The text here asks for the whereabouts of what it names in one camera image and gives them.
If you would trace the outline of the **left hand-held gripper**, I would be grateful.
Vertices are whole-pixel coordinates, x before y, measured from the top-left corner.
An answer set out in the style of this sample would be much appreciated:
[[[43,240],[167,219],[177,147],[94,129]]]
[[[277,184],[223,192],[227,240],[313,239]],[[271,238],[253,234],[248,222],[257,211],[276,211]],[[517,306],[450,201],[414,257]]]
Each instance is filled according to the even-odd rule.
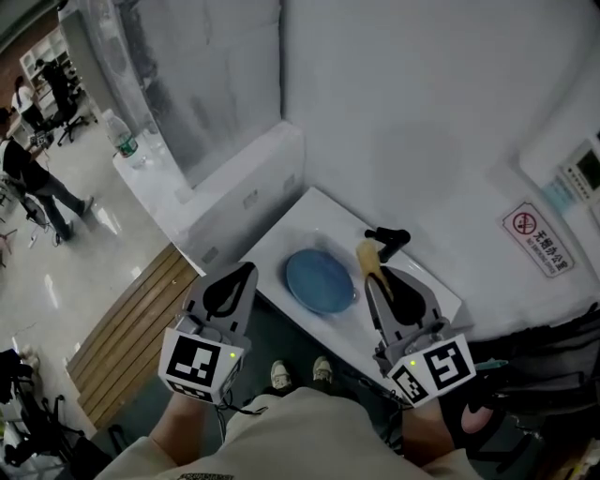
[[[158,376],[174,393],[219,404],[241,371],[251,341],[244,335],[258,283],[252,262],[198,277],[174,328],[164,332]]]

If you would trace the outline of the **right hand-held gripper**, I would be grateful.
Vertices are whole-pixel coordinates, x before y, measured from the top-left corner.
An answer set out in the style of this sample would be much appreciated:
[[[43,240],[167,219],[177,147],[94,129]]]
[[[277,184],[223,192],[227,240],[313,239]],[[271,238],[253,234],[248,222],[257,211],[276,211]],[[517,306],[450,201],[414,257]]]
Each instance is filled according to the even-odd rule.
[[[384,342],[392,342],[381,342],[374,359],[395,391],[418,407],[472,379],[475,368],[466,338],[440,319],[429,286],[393,267],[384,266],[382,273],[388,287],[370,273],[365,292],[376,329]]]

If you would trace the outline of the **yellow sponge brush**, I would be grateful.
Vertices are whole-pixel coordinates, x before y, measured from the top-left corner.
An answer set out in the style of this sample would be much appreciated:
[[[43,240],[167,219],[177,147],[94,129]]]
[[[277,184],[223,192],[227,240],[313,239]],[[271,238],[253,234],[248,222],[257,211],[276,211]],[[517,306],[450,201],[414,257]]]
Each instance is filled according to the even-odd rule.
[[[373,277],[378,279],[382,284],[382,288],[387,292],[390,299],[393,300],[394,296],[389,282],[383,274],[375,244],[370,239],[365,239],[356,247],[355,253],[363,277]]]

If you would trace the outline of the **big blue plate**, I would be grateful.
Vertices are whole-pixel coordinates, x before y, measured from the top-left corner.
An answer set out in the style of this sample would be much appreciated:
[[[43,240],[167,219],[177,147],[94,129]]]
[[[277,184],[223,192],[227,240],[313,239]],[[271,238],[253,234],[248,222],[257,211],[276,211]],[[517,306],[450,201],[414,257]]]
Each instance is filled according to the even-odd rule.
[[[299,304],[321,315],[338,314],[351,306],[351,276],[330,253],[315,248],[295,252],[285,264],[285,279]]]

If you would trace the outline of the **person's left forearm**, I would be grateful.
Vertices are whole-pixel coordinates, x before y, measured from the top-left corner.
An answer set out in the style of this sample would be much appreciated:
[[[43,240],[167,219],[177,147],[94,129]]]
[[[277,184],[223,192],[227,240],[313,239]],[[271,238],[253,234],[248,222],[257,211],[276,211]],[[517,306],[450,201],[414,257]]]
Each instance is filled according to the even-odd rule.
[[[174,393],[149,438],[177,466],[198,460],[210,407],[209,403]]]

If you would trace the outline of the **person's right forearm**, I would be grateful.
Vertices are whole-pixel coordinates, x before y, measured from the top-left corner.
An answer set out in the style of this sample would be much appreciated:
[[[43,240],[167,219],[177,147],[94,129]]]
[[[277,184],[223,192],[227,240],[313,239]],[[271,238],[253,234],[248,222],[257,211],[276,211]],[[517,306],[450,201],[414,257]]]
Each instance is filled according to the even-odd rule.
[[[456,450],[437,398],[402,412],[402,437],[404,457],[417,466]]]

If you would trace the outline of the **black faucet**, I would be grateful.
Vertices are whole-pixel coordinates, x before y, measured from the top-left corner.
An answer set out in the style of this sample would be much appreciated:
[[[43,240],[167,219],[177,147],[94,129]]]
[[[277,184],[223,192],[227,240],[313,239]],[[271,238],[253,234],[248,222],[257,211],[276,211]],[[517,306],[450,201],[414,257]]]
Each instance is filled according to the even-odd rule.
[[[377,227],[375,230],[365,230],[364,236],[366,239],[372,239],[383,244],[383,248],[378,252],[381,263],[388,263],[412,239],[412,236],[406,230],[392,230],[383,227]]]

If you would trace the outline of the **person's left shoe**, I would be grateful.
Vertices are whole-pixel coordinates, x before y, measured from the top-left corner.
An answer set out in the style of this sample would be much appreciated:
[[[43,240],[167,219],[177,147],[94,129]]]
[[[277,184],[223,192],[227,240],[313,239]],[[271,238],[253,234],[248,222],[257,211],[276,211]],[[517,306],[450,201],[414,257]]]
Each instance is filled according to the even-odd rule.
[[[291,374],[282,360],[275,361],[271,366],[270,379],[272,387],[278,391],[293,387]]]

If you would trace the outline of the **person's shoe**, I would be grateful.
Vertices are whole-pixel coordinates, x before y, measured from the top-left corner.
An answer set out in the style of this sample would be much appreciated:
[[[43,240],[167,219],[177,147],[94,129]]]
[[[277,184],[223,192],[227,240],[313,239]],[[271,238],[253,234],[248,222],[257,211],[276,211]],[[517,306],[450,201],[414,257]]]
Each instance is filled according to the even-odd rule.
[[[278,391],[293,387],[291,374],[282,360],[275,361],[271,366],[270,379],[272,387]]]
[[[312,376],[314,382],[333,382],[333,369],[326,356],[322,355],[315,360],[312,369]]]

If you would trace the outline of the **person's right shoe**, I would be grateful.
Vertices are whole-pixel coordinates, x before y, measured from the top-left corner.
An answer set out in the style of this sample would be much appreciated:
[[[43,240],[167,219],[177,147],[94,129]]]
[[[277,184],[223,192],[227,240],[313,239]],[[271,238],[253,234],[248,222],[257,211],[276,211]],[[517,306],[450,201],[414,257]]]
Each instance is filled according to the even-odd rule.
[[[312,376],[314,382],[333,382],[333,369],[326,356],[322,355],[315,360],[312,369]]]

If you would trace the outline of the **white sink counter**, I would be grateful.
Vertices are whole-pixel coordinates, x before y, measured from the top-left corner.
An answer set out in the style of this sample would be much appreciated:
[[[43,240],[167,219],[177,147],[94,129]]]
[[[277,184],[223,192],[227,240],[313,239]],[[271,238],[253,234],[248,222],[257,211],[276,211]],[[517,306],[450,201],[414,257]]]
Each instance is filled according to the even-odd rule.
[[[364,277],[355,249],[369,226],[315,187],[310,188],[245,255],[259,270],[258,292],[329,353],[385,389],[393,383],[382,376],[373,358],[381,340],[371,320]],[[320,315],[293,297],[285,279],[285,264],[295,252],[315,248],[330,253],[351,276],[360,294],[338,314]]]

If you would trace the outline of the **black folding cart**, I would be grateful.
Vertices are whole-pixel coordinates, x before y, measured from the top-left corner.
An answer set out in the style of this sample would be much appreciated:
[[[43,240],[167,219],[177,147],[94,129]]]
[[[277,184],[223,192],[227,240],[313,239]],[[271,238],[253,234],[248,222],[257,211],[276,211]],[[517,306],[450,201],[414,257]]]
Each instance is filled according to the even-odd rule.
[[[484,480],[600,480],[600,305],[559,325],[469,345],[476,372],[442,398],[457,447]]]

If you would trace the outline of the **white stepped ledge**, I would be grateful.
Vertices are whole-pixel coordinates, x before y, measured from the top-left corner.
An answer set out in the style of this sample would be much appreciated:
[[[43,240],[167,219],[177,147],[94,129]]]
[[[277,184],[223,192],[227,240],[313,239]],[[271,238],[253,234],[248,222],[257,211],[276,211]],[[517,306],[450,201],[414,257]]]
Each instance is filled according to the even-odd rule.
[[[191,187],[171,152],[139,136],[131,157],[114,168],[169,241],[203,276],[234,263],[303,191],[305,138],[281,121]]]

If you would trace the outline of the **person's beige clothing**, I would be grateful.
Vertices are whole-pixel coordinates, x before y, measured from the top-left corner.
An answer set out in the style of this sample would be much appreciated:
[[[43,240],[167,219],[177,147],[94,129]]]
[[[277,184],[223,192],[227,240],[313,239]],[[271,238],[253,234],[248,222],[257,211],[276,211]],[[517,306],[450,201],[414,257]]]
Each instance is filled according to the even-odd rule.
[[[357,402],[301,387],[235,415],[216,453],[182,466],[141,437],[97,480],[482,480],[459,449],[417,466],[394,453]]]

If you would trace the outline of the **clear water bottle green label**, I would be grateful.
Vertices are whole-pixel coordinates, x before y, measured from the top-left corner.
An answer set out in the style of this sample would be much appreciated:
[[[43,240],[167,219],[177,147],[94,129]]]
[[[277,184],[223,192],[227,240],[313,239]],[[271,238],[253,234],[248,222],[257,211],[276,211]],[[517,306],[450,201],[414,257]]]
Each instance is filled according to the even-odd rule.
[[[140,169],[146,156],[140,151],[139,144],[128,125],[112,109],[102,113],[108,137],[117,154],[132,169]]]

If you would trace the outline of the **frosted panel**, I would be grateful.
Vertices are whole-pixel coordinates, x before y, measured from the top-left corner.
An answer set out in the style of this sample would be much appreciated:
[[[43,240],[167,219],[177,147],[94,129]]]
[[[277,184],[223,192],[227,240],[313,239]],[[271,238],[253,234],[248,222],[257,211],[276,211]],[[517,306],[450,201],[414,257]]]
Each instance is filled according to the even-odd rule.
[[[191,186],[280,121],[280,0],[72,1],[116,110]]]

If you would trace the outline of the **black equipment pile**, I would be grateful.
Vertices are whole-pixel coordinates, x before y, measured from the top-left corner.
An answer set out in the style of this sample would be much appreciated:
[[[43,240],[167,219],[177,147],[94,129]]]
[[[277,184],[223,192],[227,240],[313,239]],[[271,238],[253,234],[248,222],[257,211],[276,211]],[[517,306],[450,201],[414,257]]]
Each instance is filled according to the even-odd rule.
[[[0,405],[17,401],[21,406],[19,422],[25,427],[17,431],[17,444],[4,447],[4,461],[18,468],[33,456],[58,458],[76,480],[92,480],[108,466],[111,457],[83,431],[59,420],[64,396],[57,396],[54,403],[45,397],[36,399],[34,386],[34,369],[12,349],[0,352]]]

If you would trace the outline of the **black office chair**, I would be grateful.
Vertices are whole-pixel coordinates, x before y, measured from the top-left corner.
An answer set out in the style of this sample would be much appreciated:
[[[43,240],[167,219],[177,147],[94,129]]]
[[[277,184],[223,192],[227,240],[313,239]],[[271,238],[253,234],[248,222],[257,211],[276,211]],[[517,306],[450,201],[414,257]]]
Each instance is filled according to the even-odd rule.
[[[75,100],[68,99],[64,105],[62,105],[57,113],[54,115],[53,120],[57,126],[63,129],[61,137],[57,141],[57,146],[61,147],[63,140],[73,142],[73,132],[75,128],[81,126],[88,126],[89,121],[82,115],[78,114],[78,105]]]

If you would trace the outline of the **white lockers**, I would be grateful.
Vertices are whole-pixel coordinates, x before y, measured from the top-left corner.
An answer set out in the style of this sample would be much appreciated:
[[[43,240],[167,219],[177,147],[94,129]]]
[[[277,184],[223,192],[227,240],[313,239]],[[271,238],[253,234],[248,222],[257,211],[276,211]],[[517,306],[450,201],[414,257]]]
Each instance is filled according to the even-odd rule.
[[[99,123],[107,128],[103,114],[108,110],[115,112],[115,100],[76,0],[63,0],[58,7],[58,21],[71,63],[89,97],[91,110]]]

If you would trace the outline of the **white bookshelf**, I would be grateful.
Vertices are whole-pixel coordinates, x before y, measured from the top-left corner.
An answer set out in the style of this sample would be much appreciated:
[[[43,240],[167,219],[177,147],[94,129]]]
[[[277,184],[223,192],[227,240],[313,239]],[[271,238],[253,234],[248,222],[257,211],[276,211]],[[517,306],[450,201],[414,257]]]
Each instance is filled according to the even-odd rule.
[[[42,94],[49,91],[49,86],[41,78],[41,70],[36,66],[38,60],[47,63],[54,62],[61,67],[69,62],[67,43],[59,28],[52,30],[20,59],[24,76],[35,90]]]

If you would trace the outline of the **no smoking wall sign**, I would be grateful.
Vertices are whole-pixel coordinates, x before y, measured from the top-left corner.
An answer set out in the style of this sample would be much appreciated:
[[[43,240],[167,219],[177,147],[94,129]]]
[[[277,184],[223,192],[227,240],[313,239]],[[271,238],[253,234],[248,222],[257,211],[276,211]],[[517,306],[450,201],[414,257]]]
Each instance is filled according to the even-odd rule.
[[[556,278],[576,266],[562,239],[531,199],[501,217],[500,225],[546,278]]]

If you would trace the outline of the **white wall control panel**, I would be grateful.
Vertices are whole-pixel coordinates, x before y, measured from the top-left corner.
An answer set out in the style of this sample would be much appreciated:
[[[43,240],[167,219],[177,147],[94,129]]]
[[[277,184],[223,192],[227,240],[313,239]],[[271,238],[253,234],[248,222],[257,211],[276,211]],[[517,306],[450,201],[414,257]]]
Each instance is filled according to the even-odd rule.
[[[588,205],[600,200],[600,153],[584,140],[559,167],[579,198]]]

